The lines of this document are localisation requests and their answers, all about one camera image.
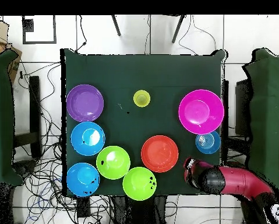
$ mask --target magenta bowl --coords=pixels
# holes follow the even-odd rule
[[[179,104],[179,120],[194,134],[204,135],[216,130],[223,117],[224,107],[221,99],[205,89],[188,93]]]

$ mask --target lime green bowl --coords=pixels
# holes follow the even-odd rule
[[[130,169],[130,157],[119,146],[108,146],[97,156],[96,165],[99,173],[110,180],[123,177]]]
[[[134,167],[123,178],[123,190],[133,200],[143,201],[150,198],[156,187],[154,174],[145,167]]]

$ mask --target bowl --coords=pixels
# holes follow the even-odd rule
[[[154,174],[145,167],[134,167],[123,178],[124,192],[129,198],[136,201],[150,198],[155,193],[156,187]]]
[[[167,172],[178,161],[178,147],[175,142],[162,135],[149,138],[142,146],[141,157],[143,164],[157,173]]]
[[[94,121],[103,111],[104,100],[98,89],[81,84],[68,93],[66,106],[69,115],[78,122]]]
[[[94,122],[81,122],[71,133],[71,144],[81,155],[95,155],[105,144],[104,131]]]
[[[91,196],[100,183],[97,169],[88,163],[74,164],[67,172],[68,189],[78,197]]]
[[[224,107],[211,91],[198,89],[188,93],[179,105],[179,120],[190,132],[198,135],[216,130],[222,123]]]
[[[119,146],[108,146],[97,156],[96,165],[99,173],[110,180],[117,180],[126,175],[130,169],[130,157]]]

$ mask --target orange plate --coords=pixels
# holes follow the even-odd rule
[[[178,147],[167,136],[153,136],[142,146],[143,164],[157,173],[167,172],[178,161]]]

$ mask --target blue plate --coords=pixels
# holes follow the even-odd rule
[[[220,143],[220,136],[215,131],[204,135],[197,135],[195,141],[198,150],[207,155],[215,153],[219,150]]]
[[[98,170],[88,163],[77,163],[67,172],[68,189],[78,197],[88,197],[98,189]]]
[[[94,122],[81,122],[71,133],[71,144],[81,155],[95,155],[105,144],[104,131]]]

